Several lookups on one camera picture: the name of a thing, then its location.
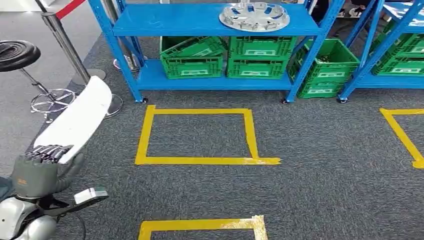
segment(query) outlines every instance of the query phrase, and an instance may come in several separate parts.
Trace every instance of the yellow tape square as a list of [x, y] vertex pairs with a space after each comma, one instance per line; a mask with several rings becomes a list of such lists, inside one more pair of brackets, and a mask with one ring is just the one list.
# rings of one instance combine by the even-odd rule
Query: yellow tape square
[[424, 109], [385, 109], [380, 108], [381, 114], [383, 114], [384, 118], [387, 120], [390, 127], [393, 129], [394, 133], [400, 139], [400, 141], [405, 145], [406, 149], [412, 155], [415, 161], [412, 162], [412, 166], [416, 169], [424, 169], [424, 157], [417, 149], [417, 147], [410, 140], [408, 135], [393, 117], [393, 115], [417, 115], [423, 114]]
[[[168, 157], [147, 156], [149, 138], [152, 132], [155, 115], [199, 115], [199, 114], [243, 114], [244, 129], [247, 146], [251, 157]], [[148, 105], [141, 129], [135, 164], [203, 164], [203, 165], [277, 165], [278, 157], [259, 157], [255, 136], [252, 110], [247, 108], [206, 108], [206, 109], [156, 109], [155, 105]]]
[[255, 240], [268, 240], [263, 215], [252, 218], [143, 221], [138, 240], [150, 240], [154, 231], [253, 229]]

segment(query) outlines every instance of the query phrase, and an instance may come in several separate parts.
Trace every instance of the chrome stool base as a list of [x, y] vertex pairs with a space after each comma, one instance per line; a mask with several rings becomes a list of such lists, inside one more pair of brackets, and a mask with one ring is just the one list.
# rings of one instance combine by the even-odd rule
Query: chrome stool base
[[49, 114], [65, 110], [76, 97], [75, 92], [64, 88], [48, 90], [47, 94], [39, 94], [31, 100], [31, 113], [44, 114], [45, 123], [50, 124], [53, 120]]

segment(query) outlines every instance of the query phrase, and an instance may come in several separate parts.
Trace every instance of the gray carpet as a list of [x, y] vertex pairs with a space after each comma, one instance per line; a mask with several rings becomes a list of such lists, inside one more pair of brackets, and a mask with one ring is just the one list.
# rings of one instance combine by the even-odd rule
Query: gray carpet
[[[143, 38], [145, 54], [157, 43]], [[358, 89], [348, 104], [278, 91], [145, 91], [157, 108], [249, 108], [261, 157], [280, 165], [134, 165], [146, 105], [134, 103], [102, 37], [86, 59], [123, 97], [83, 150], [86, 164], [68, 198], [106, 187], [110, 198], [81, 211], [88, 240], [135, 240], [146, 220], [264, 215], [270, 240], [422, 240], [423, 171], [379, 108], [424, 108], [423, 90]], [[424, 152], [424, 116], [397, 116]], [[149, 156], [248, 157], [238, 115], [156, 116]], [[69, 216], [55, 239], [79, 240]], [[163, 231], [152, 240], [253, 240], [251, 230]]]

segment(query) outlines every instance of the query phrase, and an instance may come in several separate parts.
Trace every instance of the crate label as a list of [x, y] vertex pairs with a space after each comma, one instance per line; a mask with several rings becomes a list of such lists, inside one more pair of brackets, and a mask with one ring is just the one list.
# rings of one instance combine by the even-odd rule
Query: crate label
[[246, 50], [244, 55], [261, 55], [261, 56], [275, 56], [275, 50]]
[[269, 76], [269, 71], [242, 71], [242, 76]]
[[424, 47], [414, 47], [410, 53], [424, 53]]
[[181, 71], [181, 76], [187, 76], [187, 75], [207, 75], [208, 70], [184, 70]]
[[318, 74], [318, 78], [331, 78], [331, 77], [344, 77], [344, 72], [321, 72]]
[[419, 74], [421, 68], [393, 68], [391, 73]]
[[198, 53], [194, 54], [193, 57], [203, 57], [210, 53], [212, 53], [212, 50], [210, 48], [206, 48], [205, 50], [199, 51]]
[[331, 94], [333, 89], [310, 89], [307, 91], [308, 94]]

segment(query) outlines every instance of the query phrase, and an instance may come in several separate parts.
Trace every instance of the bar stool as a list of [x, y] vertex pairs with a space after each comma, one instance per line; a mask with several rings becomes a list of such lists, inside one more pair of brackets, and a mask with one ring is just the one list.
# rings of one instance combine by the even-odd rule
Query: bar stool
[[76, 94], [68, 89], [57, 88], [48, 90], [39, 81], [36, 81], [24, 67], [35, 63], [41, 56], [41, 52], [30, 42], [16, 40], [0, 41], [0, 72], [19, 70], [40, 92], [31, 100], [31, 112], [44, 114], [45, 122], [51, 123], [50, 113], [60, 112], [68, 107]]

